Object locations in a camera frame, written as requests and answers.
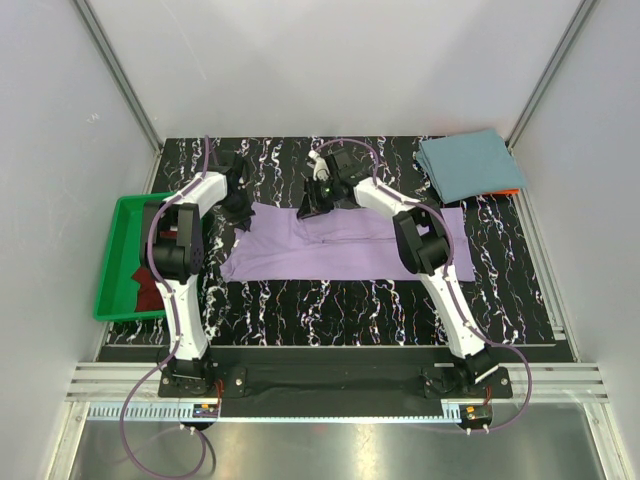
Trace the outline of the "purple t shirt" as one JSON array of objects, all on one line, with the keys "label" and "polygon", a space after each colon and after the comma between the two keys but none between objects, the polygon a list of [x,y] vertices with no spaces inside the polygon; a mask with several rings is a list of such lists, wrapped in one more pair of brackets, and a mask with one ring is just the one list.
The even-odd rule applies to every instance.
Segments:
[{"label": "purple t shirt", "polygon": [[226,282],[411,281],[392,221],[370,209],[335,209],[305,220],[293,208],[255,203],[250,230],[236,231],[220,267]]}]

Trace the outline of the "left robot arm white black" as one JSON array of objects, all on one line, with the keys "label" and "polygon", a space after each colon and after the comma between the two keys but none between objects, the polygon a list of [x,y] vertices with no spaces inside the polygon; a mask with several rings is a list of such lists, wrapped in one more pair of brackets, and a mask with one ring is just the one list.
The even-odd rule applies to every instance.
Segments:
[{"label": "left robot arm white black", "polygon": [[141,224],[140,263],[155,281],[169,325],[170,359],[161,362],[163,374],[169,384],[196,396],[208,394],[216,382],[198,301],[205,260],[202,219],[219,207],[231,226],[247,232],[255,215],[245,189],[246,159],[224,151],[220,160],[207,162],[167,198],[147,201]]}]

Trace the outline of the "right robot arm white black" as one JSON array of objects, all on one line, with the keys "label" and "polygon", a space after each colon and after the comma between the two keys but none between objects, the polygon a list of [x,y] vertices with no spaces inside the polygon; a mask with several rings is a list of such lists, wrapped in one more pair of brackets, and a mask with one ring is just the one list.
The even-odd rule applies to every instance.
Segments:
[{"label": "right robot arm white black", "polygon": [[297,217],[327,214],[337,202],[348,200],[389,219],[402,265],[418,276],[445,327],[455,387],[466,396],[480,394],[498,364],[460,288],[454,241],[440,208],[394,190],[356,166],[344,150],[327,156],[311,150],[308,164],[312,174],[305,179]]}]

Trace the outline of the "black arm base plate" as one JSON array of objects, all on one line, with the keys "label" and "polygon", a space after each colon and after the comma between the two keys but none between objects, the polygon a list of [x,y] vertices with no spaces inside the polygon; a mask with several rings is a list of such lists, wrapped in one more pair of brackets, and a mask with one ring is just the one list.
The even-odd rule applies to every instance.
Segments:
[{"label": "black arm base plate", "polygon": [[418,413],[444,400],[481,403],[513,396],[504,367],[479,385],[458,385],[453,356],[444,347],[215,347],[209,353],[212,385],[176,386],[162,373],[160,396],[367,413]]}]

